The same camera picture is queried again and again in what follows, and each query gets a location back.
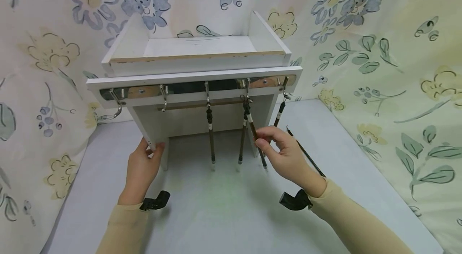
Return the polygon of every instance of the white table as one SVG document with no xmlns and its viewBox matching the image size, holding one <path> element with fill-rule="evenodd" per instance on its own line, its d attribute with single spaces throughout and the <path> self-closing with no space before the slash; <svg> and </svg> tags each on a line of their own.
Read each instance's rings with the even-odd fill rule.
<svg viewBox="0 0 462 254">
<path fill-rule="evenodd" d="M 319 100 L 289 103 L 279 125 L 289 125 L 324 174 L 415 253 L 443 253 Z M 133 122 L 97 128 L 43 254 L 95 252 L 124 187 L 128 154 L 141 136 Z M 237 172 L 239 141 L 239 131 L 215 134 L 216 172 L 211 172 L 207 134 L 170 140 L 168 171 L 159 173 L 148 195 L 163 189 L 171 197 L 166 208 L 152 212 L 146 253 L 348 253 L 315 214 L 292 212 L 278 203 L 283 191 L 294 195 L 298 187 L 277 175 L 270 163 L 266 172 L 249 143 Z"/>
</svg>

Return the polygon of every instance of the wooden edge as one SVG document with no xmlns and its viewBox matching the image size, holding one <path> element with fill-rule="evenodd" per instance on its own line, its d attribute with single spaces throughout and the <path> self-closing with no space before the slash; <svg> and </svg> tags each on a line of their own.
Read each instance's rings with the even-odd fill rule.
<svg viewBox="0 0 462 254">
<path fill-rule="evenodd" d="M 126 62 L 155 62 L 156 60 L 180 60 L 180 59 L 211 59 L 221 57 L 237 56 L 267 56 L 267 55 L 285 55 L 283 50 L 265 51 L 265 52 L 244 52 L 244 53 L 223 53 L 223 54 L 190 54 L 185 56 L 153 56 L 153 57 L 133 57 L 133 58 L 112 58 L 109 63 L 126 63 Z"/>
</svg>

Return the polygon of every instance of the right hand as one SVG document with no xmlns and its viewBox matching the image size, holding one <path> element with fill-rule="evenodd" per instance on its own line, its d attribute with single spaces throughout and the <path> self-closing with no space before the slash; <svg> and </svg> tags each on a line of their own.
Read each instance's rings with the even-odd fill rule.
<svg viewBox="0 0 462 254">
<path fill-rule="evenodd" d="M 279 175 L 294 182 L 312 197 L 320 197 L 324 193 L 326 181 L 305 161 L 295 138 L 274 126 L 258 129 L 257 136 L 255 144 L 266 154 Z M 276 142 L 279 153 L 271 147 L 271 140 Z"/>
</svg>

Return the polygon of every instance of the forearm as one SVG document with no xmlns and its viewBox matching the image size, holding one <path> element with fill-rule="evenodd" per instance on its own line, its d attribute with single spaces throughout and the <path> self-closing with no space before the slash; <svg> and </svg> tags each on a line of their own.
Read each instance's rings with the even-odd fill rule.
<svg viewBox="0 0 462 254">
<path fill-rule="evenodd" d="M 310 197 L 311 211 L 329 223 L 352 254 L 412 254 L 377 217 L 346 196 L 334 182 L 326 181 L 324 193 Z"/>
<path fill-rule="evenodd" d="M 116 205 L 106 233 L 96 254 L 137 254 L 140 252 L 149 213 L 140 210 L 141 203 Z"/>
</svg>

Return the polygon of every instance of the floral wallpaper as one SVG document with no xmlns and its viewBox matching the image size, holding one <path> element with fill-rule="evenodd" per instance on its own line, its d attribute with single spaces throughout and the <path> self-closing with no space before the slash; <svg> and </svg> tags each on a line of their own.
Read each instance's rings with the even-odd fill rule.
<svg viewBox="0 0 462 254">
<path fill-rule="evenodd" d="M 296 21 L 310 29 L 301 55 L 311 86 L 297 90 L 335 115 L 445 253 L 461 253 L 462 27 L 452 1 L 307 2 L 310 26 Z"/>
<path fill-rule="evenodd" d="M 38 253 L 48 239 L 88 137 L 113 114 L 85 82 L 107 76 L 100 62 L 131 15 L 152 38 L 189 38 L 241 35 L 255 10 L 304 68 L 292 101 L 324 103 L 446 252 L 461 253 L 456 1 L 0 0 L 2 248 Z"/>
</svg>

